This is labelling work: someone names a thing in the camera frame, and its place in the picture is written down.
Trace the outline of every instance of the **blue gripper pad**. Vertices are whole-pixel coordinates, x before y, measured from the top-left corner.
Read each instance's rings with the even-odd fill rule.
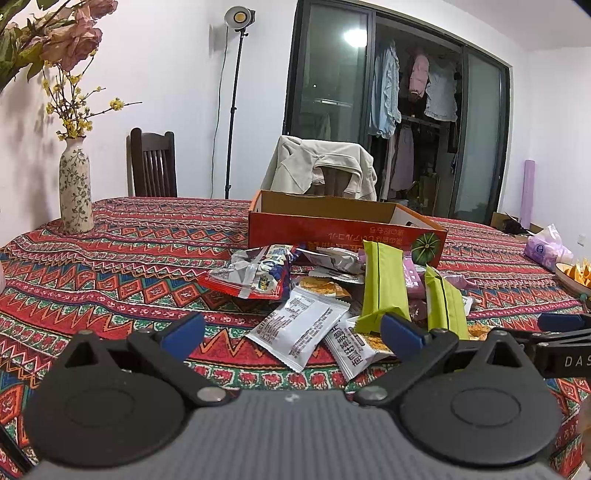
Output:
[[[385,313],[380,323],[382,341],[403,362],[426,344],[428,333],[413,322],[393,313]]]
[[[589,328],[584,315],[543,313],[538,317],[538,328],[543,332],[572,332]]]
[[[190,318],[179,320],[182,322],[178,328],[174,328],[160,342],[163,348],[173,357],[185,360],[193,350],[203,341],[205,335],[205,317],[202,313],[195,313]]]

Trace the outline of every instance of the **red patterned tablecloth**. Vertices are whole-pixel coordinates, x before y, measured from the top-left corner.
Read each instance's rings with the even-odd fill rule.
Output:
[[[0,423],[30,457],[22,410],[80,329],[121,339],[203,312],[205,339],[187,363],[224,387],[355,391],[392,367],[373,365],[345,384],[323,345],[297,374],[244,338],[272,307],[207,290],[193,279],[205,268],[224,266],[232,249],[246,247],[247,209],[248,202],[231,200],[101,200],[89,233],[65,236],[56,220],[0,249],[7,277],[0,295]],[[487,226],[438,221],[449,230],[440,269],[461,272],[481,288],[469,293],[482,302],[471,322],[535,330],[542,312],[580,311],[551,273],[521,255],[523,246],[513,238]],[[589,386],[574,378],[548,386],[564,413],[551,464],[567,476],[582,459],[575,426]],[[2,475],[20,473],[0,450]]]

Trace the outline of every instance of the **light blue shirt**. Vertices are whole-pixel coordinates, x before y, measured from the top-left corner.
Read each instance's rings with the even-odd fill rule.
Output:
[[[402,121],[398,110],[399,74],[400,64],[396,55],[396,44],[392,40],[375,59],[369,113],[370,135],[390,138],[394,135],[396,123]]]

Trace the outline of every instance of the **ceiling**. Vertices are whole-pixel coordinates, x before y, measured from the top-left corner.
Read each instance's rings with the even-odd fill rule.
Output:
[[[591,47],[591,17],[573,0],[445,0],[526,50]]]

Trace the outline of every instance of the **beige jacket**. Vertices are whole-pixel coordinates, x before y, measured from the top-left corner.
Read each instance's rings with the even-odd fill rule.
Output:
[[[342,196],[376,200],[374,159],[361,145],[325,140],[302,140],[282,135],[261,184],[262,190],[303,194],[325,185],[324,173],[335,169],[350,174]]]

